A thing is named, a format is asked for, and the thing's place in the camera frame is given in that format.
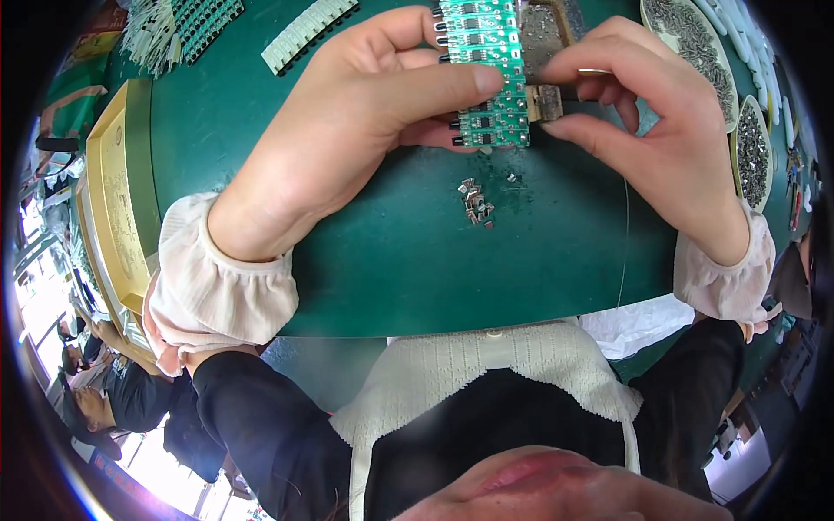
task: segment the electronic component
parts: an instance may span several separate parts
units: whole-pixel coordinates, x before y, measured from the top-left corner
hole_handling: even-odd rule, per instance
[[[491,65],[500,69],[505,79],[504,89],[491,100],[458,114],[458,120],[450,124],[460,130],[453,144],[526,147],[530,144],[530,119],[515,3],[443,0],[440,10],[443,20],[435,28],[445,29],[440,38],[448,46],[440,62]]]
[[[220,31],[244,11],[240,0],[174,0],[171,12],[182,57],[192,65]]]
[[[359,0],[317,0],[298,15],[261,53],[273,74],[283,76],[293,58],[316,44],[325,29],[359,11]]]

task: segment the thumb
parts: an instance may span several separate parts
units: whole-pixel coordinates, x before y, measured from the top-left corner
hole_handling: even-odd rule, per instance
[[[498,68],[473,63],[435,64],[380,76],[377,101],[403,126],[473,107],[504,86]]]
[[[639,172],[646,158],[639,138],[623,132],[613,124],[588,114],[570,114],[541,127],[554,138],[583,147],[625,178]]]

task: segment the white plastic bag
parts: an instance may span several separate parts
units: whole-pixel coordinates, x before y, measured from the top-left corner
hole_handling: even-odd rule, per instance
[[[643,302],[580,315],[579,325],[609,360],[628,358],[692,323],[695,309],[672,293]]]

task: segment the circuit board stack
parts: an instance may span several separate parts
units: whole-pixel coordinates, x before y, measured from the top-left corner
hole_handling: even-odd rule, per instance
[[[244,11],[240,0],[173,0],[172,4],[182,55],[189,66]]]
[[[530,144],[524,59],[515,2],[446,0],[432,11],[437,43],[448,48],[441,63],[481,63],[504,73],[504,90],[481,105],[458,113],[450,128],[461,147],[526,147]]]

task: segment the cap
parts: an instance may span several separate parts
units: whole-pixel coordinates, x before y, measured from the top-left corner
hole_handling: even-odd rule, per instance
[[[87,428],[87,418],[84,416],[84,413],[75,401],[73,390],[69,387],[67,377],[64,376],[63,373],[59,373],[58,379],[61,380],[61,384],[63,385],[63,422],[69,428],[69,432],[75,436],[79,442],[100,448],[102,452],[110,458],[117,454],[119,457],[114,459],[120,459],[122,450],[119,448],[118,444],[110,438],[109,433],[104,431],[94,433]]]

